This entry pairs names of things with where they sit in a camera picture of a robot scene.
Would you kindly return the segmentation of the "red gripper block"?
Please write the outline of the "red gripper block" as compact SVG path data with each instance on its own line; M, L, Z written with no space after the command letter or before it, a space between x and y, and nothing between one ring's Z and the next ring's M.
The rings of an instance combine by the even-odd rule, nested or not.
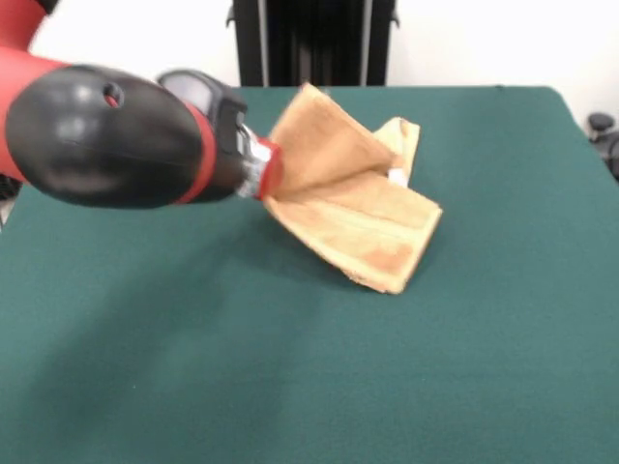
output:
M265 159L259 168L258 189L255 197L264 199L280 185L283 175L281 148L267 138L257 139L257 154Z

